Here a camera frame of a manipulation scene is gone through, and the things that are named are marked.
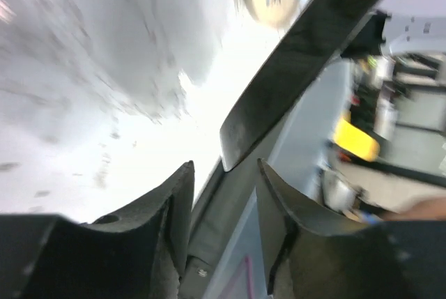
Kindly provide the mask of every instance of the screw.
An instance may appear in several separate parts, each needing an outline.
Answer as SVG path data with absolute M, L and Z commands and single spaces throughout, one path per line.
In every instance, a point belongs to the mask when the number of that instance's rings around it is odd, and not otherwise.
M 197 273 L 198 273 L 198 276 L 203 277 L 203 278 L 208 275 L 208 272 L 206 270 L 203 270 L 203 269 L 198 269 Z

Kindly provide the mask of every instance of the floor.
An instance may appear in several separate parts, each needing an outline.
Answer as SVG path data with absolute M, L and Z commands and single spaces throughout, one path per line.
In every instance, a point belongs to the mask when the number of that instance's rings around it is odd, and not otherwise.
M 384 174 L 349 163 L 340 164 L 338 169 L 350 183 L 359 185 L 367 191 L 368 202 L 389 210 L 402 210 L 420 199 L 446 197 L 446 189 L 443 187 Z

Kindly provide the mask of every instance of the person's hand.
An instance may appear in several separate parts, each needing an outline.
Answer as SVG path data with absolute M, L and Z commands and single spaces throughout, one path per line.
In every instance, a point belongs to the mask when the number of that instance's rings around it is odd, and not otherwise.
M 388 212 L 381 218 L 388 221 L 446 220 L 446 197 L 419 201 L 401 213 Z

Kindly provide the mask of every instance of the yellow object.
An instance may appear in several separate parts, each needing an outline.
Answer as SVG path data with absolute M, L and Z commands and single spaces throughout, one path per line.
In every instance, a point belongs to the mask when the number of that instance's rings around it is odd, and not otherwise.
M 368 134 L 342 117 L 334 132 L 334 142 L 342 149 L 365 161 L 373 162 L 379 154 L 379 144 Z

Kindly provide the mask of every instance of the glossy surface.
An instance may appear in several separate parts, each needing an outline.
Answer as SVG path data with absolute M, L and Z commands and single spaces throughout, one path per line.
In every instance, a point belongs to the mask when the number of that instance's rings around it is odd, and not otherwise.
M 0 0 L 0 211 L 91 221 L 188 160 L 197 198 L 285 30 L 243 0 Z
M 220 130 L 226 170 L 245 158 L 291 108 L 329 59 L 345 47 L 348 37 L 360 29 L 376 2 L 312 1 L 226 118 Z

